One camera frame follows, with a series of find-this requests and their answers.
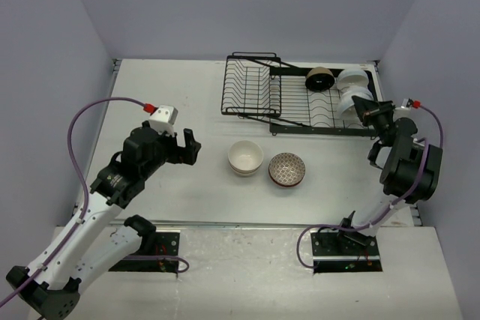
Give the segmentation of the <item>white bowl front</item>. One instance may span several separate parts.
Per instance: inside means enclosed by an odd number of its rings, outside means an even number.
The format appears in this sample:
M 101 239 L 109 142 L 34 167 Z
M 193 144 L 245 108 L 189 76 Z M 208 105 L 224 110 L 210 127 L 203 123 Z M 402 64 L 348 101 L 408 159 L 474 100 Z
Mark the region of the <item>white bowl front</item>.
M 351 95 L 344 95 L 337 105 L 337 117 L 345 121 L 358 119 L 355 104 Z

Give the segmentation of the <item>cream bowl orange flower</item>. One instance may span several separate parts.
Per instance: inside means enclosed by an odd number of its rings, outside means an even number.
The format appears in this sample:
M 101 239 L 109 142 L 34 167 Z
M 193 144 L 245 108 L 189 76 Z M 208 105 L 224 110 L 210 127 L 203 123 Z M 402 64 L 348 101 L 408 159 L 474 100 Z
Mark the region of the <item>cream bowl orange flower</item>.
M 259 171 L 259 169 L 260 169 L 260 167 L 257 167 L 256 169 L 253 169 L 253 170 L 251 170 L 251 171 L 240 171 L 239 169 L 237 169 L 236 167 L 234 167 L 234 166 L 232 166 L 232 165 L 229 165 L 229 167 L 231 168 L 231 170 L 232 170 L 237 176 L 239 176 L 239 177 L 244 177 L 244 178 L 255 175 L 255 174 Z

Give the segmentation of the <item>red patterned bowl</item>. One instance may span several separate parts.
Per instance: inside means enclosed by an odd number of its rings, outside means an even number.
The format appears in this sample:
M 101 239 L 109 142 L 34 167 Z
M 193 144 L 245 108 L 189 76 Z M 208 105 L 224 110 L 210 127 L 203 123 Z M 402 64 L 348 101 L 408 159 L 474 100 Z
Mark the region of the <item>red patterned bowl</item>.
M 275 177 L 272 174 L 269 174 L 269 177 L 276 185 L 284 188 L 295 187 L 299 185 L 304 179 L 304 176 L 295 176 L 294 178 L 282 178 L 280 176 Z

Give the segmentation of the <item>brown patterned bowl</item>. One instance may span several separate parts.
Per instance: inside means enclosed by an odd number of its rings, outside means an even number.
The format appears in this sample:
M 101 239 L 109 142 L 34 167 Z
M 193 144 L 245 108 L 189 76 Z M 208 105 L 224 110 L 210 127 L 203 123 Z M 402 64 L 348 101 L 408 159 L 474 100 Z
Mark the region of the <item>brown patterned bowl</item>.
M 284 152 L 273 156 L 268 165 L 268 175 L 272 174 L 282 178 L 305 176 L 306 166 L 304 161 L 296 154 Z

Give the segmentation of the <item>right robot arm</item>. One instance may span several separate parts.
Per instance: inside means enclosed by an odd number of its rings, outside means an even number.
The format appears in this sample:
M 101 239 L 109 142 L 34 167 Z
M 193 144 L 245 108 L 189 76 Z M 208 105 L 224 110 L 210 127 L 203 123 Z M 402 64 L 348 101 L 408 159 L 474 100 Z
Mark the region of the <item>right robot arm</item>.
M 440 119 L 417 100 L 407 99 L 403 106 L 424 110 L 433 117 L 439 129 L 438 145 L 431 145 L 426 138 L 417 139 L 416 123 L 411 118 L 396 118 L 391 101 L 379 102 L 359 96 L 354 96 L 352 101 L 361 123 L 376 132 L 378 140 L 367 158 L 371 166 L 381 170 L 379 182 L 383 194 L 394 198 L 378 200 L 342 220 L 334 245 L 344 255 L 368 246 L 379 227 L 400 209 L 432 197 L 438 185 L 444 145 Z

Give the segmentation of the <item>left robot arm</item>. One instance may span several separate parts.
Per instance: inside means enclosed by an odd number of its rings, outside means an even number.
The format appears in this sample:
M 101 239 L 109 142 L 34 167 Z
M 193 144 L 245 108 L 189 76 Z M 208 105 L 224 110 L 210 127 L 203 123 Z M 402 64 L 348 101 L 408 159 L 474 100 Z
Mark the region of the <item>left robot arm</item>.
M 105 247 L 92 253 L 88 249 L 163 164 L 195 164 L 201 144 L 191 129 L 183 134 L 185 145 L 180 146 L 175 134 L 160 133 L 147 122 L 132 130 L 58 237 L 29 265 L 8 272 L 13 293 L 42 319 L 66 319 L 100 275 L 128 256 L 149 254 L 155 248 L 156 228 L 139 215 L 128 217 Z

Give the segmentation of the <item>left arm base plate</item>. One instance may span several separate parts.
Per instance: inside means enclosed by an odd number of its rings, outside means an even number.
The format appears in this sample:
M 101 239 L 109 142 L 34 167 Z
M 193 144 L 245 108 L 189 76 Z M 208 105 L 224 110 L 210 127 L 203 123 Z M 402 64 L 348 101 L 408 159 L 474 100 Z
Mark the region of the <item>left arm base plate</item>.
M 132 256 L 177 256 L 180 232 L 156 232 L 148 245 L 142 245 Z M 176 273 L 179 261 L 174 259 L 124 260 L 113 265 L 109 272 Z

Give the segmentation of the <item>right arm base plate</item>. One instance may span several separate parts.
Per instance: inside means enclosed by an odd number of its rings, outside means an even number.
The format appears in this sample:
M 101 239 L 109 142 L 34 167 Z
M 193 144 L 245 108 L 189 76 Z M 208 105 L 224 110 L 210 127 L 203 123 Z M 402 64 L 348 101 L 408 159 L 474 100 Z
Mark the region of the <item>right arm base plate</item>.
M 322 229 L 310 239 L 315 274 L 383 271 L 376 238 Z

